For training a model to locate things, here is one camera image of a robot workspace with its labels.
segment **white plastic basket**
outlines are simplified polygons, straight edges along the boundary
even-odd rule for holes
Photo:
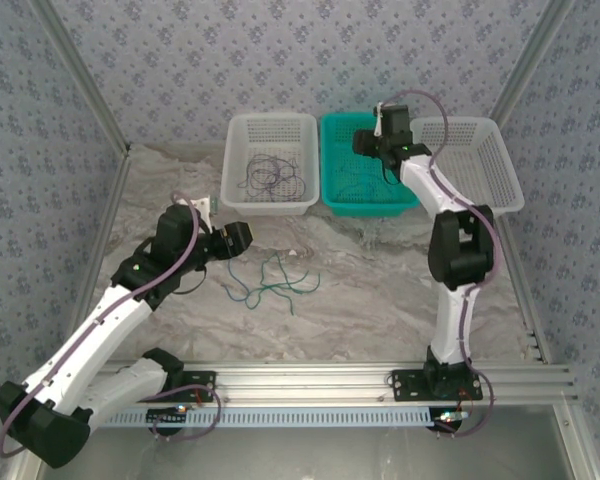
[[[280,184],[272,199],[242,182],[249,161],[256,155],[276,156],[294,164],[295,173],[306,188],[301,198],[293,197],[297,186]],[[311,115],[301,113],[249,113],[236,115],[229,122],[224,152],[220,200],[242,215],[302,215],[320,197],[318,126]]]
[[[411,130],[414,143],[432,152],[444,137],[442,117],[414,119]],[[507,147],[489,118],[449,117],[449,138],[436,165],[460,193],[477,205],[489,205],[496,217],[524,206]]]

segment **marble surface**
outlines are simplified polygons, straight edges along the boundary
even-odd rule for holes
[[[92,304],[120,262],[154,233],[169,194],[219,195],[222,146],[134,145],[131,168],[105,252]],[[219,205],[216,226],[239,216]],[[183,360],[422,360],[433,337],[437,285],[426,253],[431,222],[416,208],[393,219],[333,217],[318,204],[306,215],[250,217],[254,242],[233,260],[234,272],[256,286],[260,265],[274,251],[292,278],[309,270],[307,287],[320,288],[288,301],[271,292],[248,310],[222,288],[240,291],[226,262],[208,265],[206,282],[188,296],[171,296],[119,347],[116,359],[133,359],[159,346]],[[182,287],[194,286],[192,273]],[[281,279],[280,272],[270,274]],[[475,359],[523,361],[526,328],[506,268],[479,295],[472,323]]]

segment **teal plastic basket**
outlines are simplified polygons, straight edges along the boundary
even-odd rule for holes
[[[388,184],[379,159],[353,153],[353,134],[373,129],[371,113],[330,113],[320,126],[322,200],[341,217],[395,217],[420,204],[401,183]],[[393,175],[387,179],[395,182]]]

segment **green wire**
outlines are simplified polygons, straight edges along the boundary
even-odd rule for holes
[[[282,275],[284,276],[285,281],[280,282],[280,283],[267,284],[267,283],[265,283],[265,277],[266,277],[265,266],[273,258],[275,258],[277,260],[278,267],[280,268],[280,271],[282,272]],[[289,276],[287,275],[287,272],[285,271],[284,267],[282,266],[282,259],[280,258],[280,255],[278,255],[278,252],[275,252],[273,255],[271,255],[269,258],[267,258],[264,262],[262,262],[262,265],[260,266],[260,285],[261,286],[258,288],[254,288],[253,290],[249,289],[249,287],[247,287],[247,285],[245,285],[245,283],[242,280],[240,280],[238,277],[236,277],[236,275],[233,273],[233,271],[231,270],[231,259],[229,259],[227,264],[228,264],[228,268],[229,268],[229,275],[231,275],[231,278],[233,278],[236,282],[238,282],[238,284],[240,284],[240,286],[245,290],[245,296],[243,298],[236,298],[231,294],[231,291],[229,290],[229,287],[227,285],[222,285],[222,287],[225,289],[225,291],[227,292],[227,295],[229,296],[229,298],[231,300],[233,300],[234,302],[244,302],[244,304],[246,305],[246,307],[249,310],[255,310],[258,307],[258,305],[260,305],[260,302],[262,301],[262,294],[264,292],[270,290],[271,292],[275,293],[279,297],[283,297],[283,298],[286,298],[287,300],[289,300],[289,310],[291,311],[291,315],[295,315],[295,312],[293,310],[293,299],[289,295],[285,295],[282,292],[288,291],[288,292],[295,293],[296,295],[304,295],[306,293],[313,293],[318,289],[318,287],[320,287],[320,274],[318,274],[318,283],[315,287],[313,287],[309,290],[301,290],[299,288],[295,288],[294,285],[297,285],[298,283],[303,282],[309,275],[309,272],[307,271],[302,276],[302,278],[300,278],[298,280],[295,280],[293,282],[290,281]],[[249,299],[253,295],[257,295],[257,300],[256,300],[255,304],[250,305]]]

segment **floral wallpaper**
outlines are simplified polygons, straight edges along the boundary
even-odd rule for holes
[[[59,346],[117,163],[29,4],[0,0],[0,384]]]
[[[126,139],[155,143],[221,140],[237,112],[368,110],[418,86],[488,116],[546,0],[54,4]]]
[[[503,133],[526,198],[510,223],[600,443],[600,0],[576,2]]]

